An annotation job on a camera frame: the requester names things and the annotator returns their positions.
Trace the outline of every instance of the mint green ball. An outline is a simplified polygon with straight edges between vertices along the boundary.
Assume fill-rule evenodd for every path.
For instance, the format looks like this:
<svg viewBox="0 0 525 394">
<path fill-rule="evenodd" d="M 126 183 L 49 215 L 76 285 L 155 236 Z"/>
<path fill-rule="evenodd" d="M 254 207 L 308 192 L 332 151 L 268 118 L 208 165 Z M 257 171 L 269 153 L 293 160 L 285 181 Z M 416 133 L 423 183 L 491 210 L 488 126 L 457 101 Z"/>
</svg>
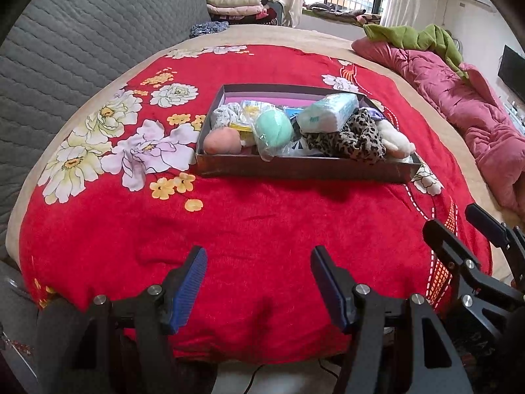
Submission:
<svg viewBox="0 0 525 394">
<path fill-rule="evenodd" d="M 290 142 L 293 134 L 292 123 L 280 110 L 267 110 L 255 122 L 257 136 L 269 148 L 281 148 Z"/>
</svg>

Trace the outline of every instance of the red floral bedspread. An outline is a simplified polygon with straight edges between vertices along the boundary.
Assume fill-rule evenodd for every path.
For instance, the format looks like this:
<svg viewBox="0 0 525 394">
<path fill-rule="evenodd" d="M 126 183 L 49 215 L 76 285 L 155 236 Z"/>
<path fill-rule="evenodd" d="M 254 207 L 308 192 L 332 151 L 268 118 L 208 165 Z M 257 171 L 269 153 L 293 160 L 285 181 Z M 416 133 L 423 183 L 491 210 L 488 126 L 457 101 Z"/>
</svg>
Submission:
<svg viewBox="0 0 525 394">
<path fill-rule="evenodd" d="M 204 114 L 228 83 L 353 90 L 376 99 L 425 161 L 408 185 L 201 179 L 192 174 Z M 343 351 L 309 267 L 325 245 L 336 264 L 384 295 L 445 302 L 448 272 L 423 242 L 439 218 L 491 272 L 488 242 L 464 219 L 473 201 L 452 153 L 389 78 L 277 46 L 173 51 L 75 128 L 43 172 L 20 233 L 22 270 L 46 306 L 54 292 L 84 309 L 97 294 L 135 296 L 209 255 L 177 356 L 298 361 Z"/>
</svg>

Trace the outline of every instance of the beige folded blanket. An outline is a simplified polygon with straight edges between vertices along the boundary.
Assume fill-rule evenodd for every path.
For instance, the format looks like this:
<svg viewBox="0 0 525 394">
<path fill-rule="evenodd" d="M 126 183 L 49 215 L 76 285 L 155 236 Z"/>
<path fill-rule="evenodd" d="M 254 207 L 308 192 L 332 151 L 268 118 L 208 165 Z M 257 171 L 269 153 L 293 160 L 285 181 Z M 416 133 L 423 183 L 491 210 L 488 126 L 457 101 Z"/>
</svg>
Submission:
<svg viewBox="0 0 525 394">
<path fill-rule="evenodd" d="M 208 5 L 208 12 L 211 14 L 226 14 L 228 16 L 250 16 L 261 13 L 264 10 L 263 5 L 259 6 L 241 6 L 241 7 L 215 7 Z"/>
<path fill-rule="evenodd" d="M 259 6 L 261 4 L 261 0 L 206 0 L 206 2 L 215 7 Z"/>
</svg>

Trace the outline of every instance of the white plush toy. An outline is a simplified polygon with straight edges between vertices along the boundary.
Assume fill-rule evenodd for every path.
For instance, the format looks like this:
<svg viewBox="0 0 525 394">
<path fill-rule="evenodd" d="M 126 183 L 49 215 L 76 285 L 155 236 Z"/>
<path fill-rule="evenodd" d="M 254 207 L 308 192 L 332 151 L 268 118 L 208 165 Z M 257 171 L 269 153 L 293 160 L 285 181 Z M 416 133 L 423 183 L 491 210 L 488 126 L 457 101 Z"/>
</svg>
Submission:
<svg viewBox="0 0 525 394">
<path fill-rule="evenodd" d="M 380 120 L 376 122 L 376 125 L 381 134 L 381 142 L 387 149 L 388 155 L 396 159 L 405 159 L 416 151 L 416 146 L 409 141 L 409 138 L 397 130 L 390 121 Z"/>
</svg>

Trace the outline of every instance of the black cable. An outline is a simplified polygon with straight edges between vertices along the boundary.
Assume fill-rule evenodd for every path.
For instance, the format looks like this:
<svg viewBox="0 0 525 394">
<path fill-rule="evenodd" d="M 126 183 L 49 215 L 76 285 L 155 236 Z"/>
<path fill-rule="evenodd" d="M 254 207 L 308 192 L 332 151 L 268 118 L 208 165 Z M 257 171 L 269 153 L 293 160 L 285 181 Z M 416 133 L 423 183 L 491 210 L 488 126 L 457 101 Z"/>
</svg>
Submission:
<svg viewBox="0 0 525 394">
<path fill-rule="evenodd" d="M 321 359 L 318 359 L 317 361 L 319 362 L 319 366 L 321 367 L 321 369 L 323 369 L 325 372 L 328 372 L 330 375 L 335 376 L 335 379 L 339 377 L 337 373 L 332 372 L 330 369 L 323 366 L 323 364 L 321 363 Z"/>
<path fill-rule="evenodd" d="M 248 394 L 248 391 L 250 391 L 251 386 L 254 384 L 255 375 L 258 371 L 260 371 L 264 367 L 264 364 L 261 364 L 257 369 L 255 369 L 255 372 L 251 375 L 250 383 L 246 387 L 246 390 L 243 394 Z"/>
</svg>

